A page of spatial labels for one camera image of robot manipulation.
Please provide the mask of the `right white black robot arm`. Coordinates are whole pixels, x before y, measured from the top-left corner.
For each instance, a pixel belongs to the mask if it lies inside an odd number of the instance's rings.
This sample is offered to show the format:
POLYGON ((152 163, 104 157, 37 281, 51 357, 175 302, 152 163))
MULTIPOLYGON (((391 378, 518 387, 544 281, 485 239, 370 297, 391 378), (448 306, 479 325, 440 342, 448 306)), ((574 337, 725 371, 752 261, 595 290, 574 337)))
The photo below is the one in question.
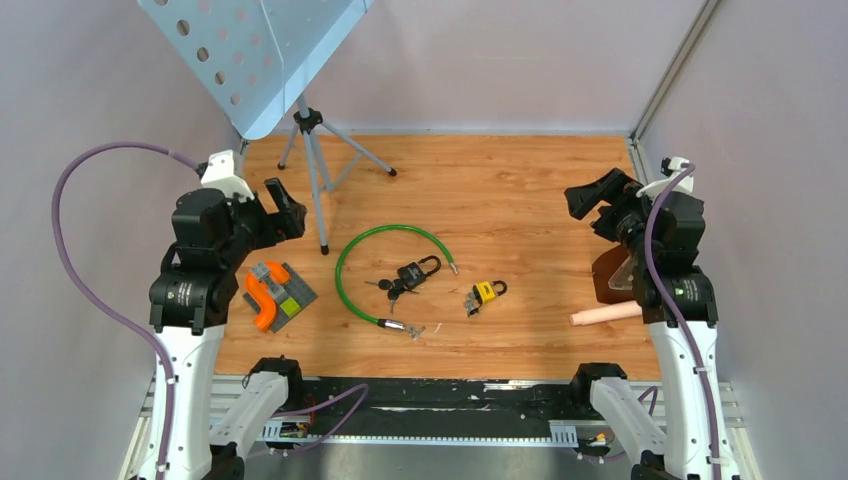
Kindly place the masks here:
POLYGON ((706 230, 704 203, 679 188, 693 173, 694 166, 686 165, 655 197, 620 169, 564 192, 573 218, 597 210, 594 233, 634 259, 632 292, 660 364, 665 427, 657 425, 619 365, 583 364, 573 377, 573 408, 606 421, 633 479, 742 476, 716 373, 716 295, 695 263, 706 230))

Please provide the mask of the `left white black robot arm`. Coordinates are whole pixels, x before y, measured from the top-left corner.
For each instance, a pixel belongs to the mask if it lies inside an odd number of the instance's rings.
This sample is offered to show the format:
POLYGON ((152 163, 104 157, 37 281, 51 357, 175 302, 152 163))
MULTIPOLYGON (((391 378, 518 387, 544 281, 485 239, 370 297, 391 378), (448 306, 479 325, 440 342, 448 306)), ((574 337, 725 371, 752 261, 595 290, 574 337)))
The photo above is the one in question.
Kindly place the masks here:
POLYGON ((276 178, 255 191, 204 187, 182 195, 171 222, 175 241, 149 290, 158 342, 150 452, 140 479, 242 479, 252 445, 270 417, 298 411, 306 386, 297 361, 264 357, 222 421, 210 425, 211 389, 237 271, 248 255, 303 236, 306 208, 276 178))

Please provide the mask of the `yellow padlock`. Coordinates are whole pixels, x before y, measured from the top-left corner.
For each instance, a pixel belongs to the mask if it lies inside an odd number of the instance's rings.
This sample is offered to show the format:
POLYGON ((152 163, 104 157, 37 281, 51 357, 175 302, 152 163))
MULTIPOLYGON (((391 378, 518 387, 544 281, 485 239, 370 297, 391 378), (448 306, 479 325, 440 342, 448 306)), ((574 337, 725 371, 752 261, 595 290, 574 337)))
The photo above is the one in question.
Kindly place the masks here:
POLYGON ((508 285, 502 280, 479 282, 472 287, 472 298, 482 306, 505 294, 507 290, 508 285))

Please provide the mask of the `yellow padlock keys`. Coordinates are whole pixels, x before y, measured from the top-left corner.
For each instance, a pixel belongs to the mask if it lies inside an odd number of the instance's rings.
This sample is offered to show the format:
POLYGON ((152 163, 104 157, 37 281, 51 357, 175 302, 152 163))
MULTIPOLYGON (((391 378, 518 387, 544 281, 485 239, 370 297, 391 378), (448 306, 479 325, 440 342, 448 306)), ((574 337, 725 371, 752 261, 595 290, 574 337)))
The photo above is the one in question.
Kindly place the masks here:
POLYGON ((482 303, 478 290, 473 287, 472 290, 467 294, 466 300, 464 301, 464 307, 467 316, 471 317, 472 315, 477 314, 481 305, 482 303))

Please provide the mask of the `black padlock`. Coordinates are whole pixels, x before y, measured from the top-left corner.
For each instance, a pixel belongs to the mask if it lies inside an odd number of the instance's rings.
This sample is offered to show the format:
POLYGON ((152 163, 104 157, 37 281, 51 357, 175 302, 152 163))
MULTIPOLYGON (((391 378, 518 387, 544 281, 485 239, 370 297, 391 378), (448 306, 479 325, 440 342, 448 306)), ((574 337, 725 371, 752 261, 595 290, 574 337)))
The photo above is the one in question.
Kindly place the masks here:
POLYGON ((436 255, 426 256, 397 269, 398 278, 409 289, 415 289, 441 269, 441 259, 436 255))

